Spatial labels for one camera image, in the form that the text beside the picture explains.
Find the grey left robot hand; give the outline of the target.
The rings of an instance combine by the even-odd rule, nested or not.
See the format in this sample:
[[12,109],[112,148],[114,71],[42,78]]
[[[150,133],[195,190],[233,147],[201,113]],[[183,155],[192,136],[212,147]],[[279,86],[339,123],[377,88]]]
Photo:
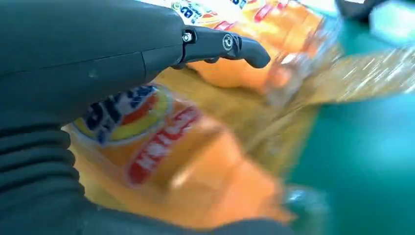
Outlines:
[[270,56],[255,40],[186,26],[137,0],[0,3],[0,232],[3,235],[197,235],[89,201],[62,127],[110,95],[186,62]]

